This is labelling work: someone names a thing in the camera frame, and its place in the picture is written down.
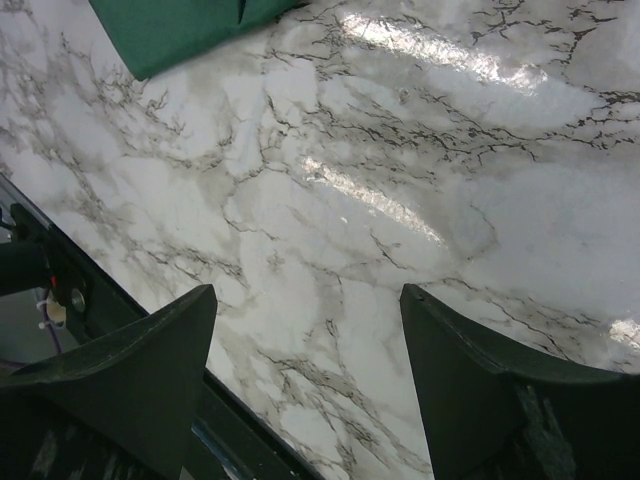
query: white marble table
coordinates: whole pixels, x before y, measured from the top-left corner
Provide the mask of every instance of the white marble table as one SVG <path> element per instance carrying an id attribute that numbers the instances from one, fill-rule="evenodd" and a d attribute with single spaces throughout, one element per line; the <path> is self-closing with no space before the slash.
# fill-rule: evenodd
<path id="1" fill-rule="evenodd" d="M 0 165 L 329 480 L 430 465 L 398 298 L 640 371 L 638 2 L 313 0 L 151 81 L 5 0 Z"/>

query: black object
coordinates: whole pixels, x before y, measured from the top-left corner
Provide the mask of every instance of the black object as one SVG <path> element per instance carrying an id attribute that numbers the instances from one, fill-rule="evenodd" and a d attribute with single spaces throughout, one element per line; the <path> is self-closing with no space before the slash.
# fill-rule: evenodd
<path id="1" fill-rule="evenodd" d="M 84 297 L 84 311 L 77 311 L 73 305 L 67 308 L 67 328 L 79 343 L 109 335 L 147 315 L 71 239 L 47 223 L 27 199 L 19 201 L 11 206 L 11 216 L 21 232 L 18 241 L 36 240 L 51 252 L 53 270 L 58 272 L 54 294 L 68 302 L 73 289 L 78 289 Z M 201 375 L 200 385 L 202 393 L 184 459 L 184 467 L 195 480 L 228 479 L 223 465 L 239 480 L 322 480 L 211 372 Z"/>
<path id="2" fill-rule="evenodd" d="M 52 480 L 74 472 L 94 479 L 118 466 L 136 478 L 177 480 L 216 307 L 213 288 L 197 287 L 146 318 L 0 379 L 0 472 L 8 469 L 0 478 L 46 470 Z M 76 448 L 60 447 L 71 440 Z M 112 456 L 117 465 L 109 467 Z"/>
<path id="3" fill-rule="evenodd" d="M 42 245 L 26 241 L 0 244 L 0 296 L 48 283 L 47 257 Z"/>
<path id="4" fill-rule="evenodd" d="M 415 285 L 400 306 L 436 480 L 638 477 L 638 376 L 533 350 Z"/>

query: fold in green cloth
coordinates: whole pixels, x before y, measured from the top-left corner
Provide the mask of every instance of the fold in green cloth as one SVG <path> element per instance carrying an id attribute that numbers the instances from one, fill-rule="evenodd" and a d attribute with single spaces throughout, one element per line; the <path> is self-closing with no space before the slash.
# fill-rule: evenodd
<path id="1" fill-rule="evenodd" d="M 299 0 L 90 0 L 118 54 L 142 80 L 272 21 Z"/>

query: dark green napkin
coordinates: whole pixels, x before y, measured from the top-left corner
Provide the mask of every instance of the dark green napkin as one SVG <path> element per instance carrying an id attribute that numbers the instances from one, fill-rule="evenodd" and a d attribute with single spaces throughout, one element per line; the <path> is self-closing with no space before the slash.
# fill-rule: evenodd
<path id="1" fill-rule="evenodd" d="M 138 80 L 264 25 L 299 0 L 90 0 Z"/>

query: green cloth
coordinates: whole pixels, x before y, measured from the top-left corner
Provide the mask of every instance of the green cloth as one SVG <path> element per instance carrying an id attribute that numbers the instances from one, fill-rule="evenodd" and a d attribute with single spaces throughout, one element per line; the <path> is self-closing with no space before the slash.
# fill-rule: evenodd
<path id="1" fill-rule="evenodd" d="M 264 25 L 299 0 L 90 0 L 134 77 L 142 80 Z"/>

